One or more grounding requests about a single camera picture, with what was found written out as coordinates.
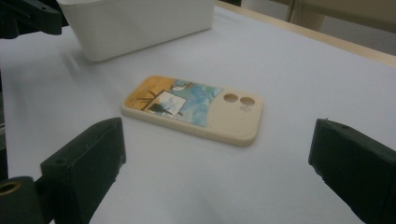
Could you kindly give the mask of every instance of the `white table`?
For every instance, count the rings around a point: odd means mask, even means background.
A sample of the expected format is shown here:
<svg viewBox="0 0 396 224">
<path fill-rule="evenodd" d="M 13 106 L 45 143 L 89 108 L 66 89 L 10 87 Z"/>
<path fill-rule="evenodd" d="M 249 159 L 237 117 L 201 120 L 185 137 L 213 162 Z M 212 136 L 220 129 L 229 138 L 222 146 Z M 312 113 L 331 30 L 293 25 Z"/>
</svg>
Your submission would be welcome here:
<svg viewBox="0 0 396 224">
<path fill-rule="evenodd" d="M 122 117 L 127 163 L 92 223 L 362 223 L 308 165 L 316 119 L 396 148 L 396 68 L 216 7 L 213 28 L 103 63 L 61 36 L 0 40 L 10 177 L 89 126 Z M 252 91 L 265 101 L 250 147 L 170 131 L 120 113 L 161 74 Z"/>
</svg>

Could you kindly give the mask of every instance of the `white box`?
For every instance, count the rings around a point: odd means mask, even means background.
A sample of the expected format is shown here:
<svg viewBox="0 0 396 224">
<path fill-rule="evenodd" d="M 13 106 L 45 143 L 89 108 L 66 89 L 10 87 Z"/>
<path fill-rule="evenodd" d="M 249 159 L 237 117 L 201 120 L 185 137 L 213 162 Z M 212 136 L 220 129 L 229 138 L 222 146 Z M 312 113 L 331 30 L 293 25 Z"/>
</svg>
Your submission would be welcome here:
<svg viewBox="0 0 396 224">
<path fill-rule="evenodd" d="M 93 62 L 208 29 L 215 5 L 215 0 L 57 1 Z"/>
</svg>

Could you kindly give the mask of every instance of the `painted design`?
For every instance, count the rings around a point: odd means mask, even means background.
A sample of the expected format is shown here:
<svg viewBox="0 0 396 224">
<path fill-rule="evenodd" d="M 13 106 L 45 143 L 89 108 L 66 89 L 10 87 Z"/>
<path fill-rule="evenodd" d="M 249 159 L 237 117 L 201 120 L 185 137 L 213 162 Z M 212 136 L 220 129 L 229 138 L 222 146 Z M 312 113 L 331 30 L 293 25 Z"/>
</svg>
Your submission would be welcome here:
<svg viewBox="0 0 396 224">
<path fill-rule="evenodd" d="M 149 77 L 125 105 L 151 114 L 206 127 L 209 105 L 223 89 L 170 77 Z"/>
</svg>

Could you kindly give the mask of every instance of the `screw hole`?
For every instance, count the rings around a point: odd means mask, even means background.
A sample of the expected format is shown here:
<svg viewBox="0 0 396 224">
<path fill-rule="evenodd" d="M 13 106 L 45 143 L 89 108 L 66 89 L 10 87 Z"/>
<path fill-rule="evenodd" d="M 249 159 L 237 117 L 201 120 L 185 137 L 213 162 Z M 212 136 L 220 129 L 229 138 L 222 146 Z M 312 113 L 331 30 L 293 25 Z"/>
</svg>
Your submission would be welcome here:
<svg viewBox="0 0 396 224">
<path fill-rule="evenodd" d="M 0 196 L 14 192 L 21 186 L 19 182 L 8 182 L 0 186 Z"/>
<path fill-rule="evenodd" d="M 64 165 L 64 164 L 66 164 L 66 159 L 58 159 L 58 160 L 55 161 L 55 164 Z"/>
</svg>

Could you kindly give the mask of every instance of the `phone case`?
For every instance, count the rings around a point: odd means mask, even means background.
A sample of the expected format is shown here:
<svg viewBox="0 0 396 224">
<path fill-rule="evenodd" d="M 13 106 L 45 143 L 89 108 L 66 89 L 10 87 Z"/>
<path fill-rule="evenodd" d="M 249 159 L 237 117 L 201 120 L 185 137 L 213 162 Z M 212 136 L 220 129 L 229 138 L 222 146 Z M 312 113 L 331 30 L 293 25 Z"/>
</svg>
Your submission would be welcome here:
<svg viewBox="0 0 396 224">
<path fill-rule="evenodd" d="M 245 147 L 259 130 L 263 102 L 252 93 L 172 77 L 148 77 L 123 102 L 126 116 Z"/>
</svg>

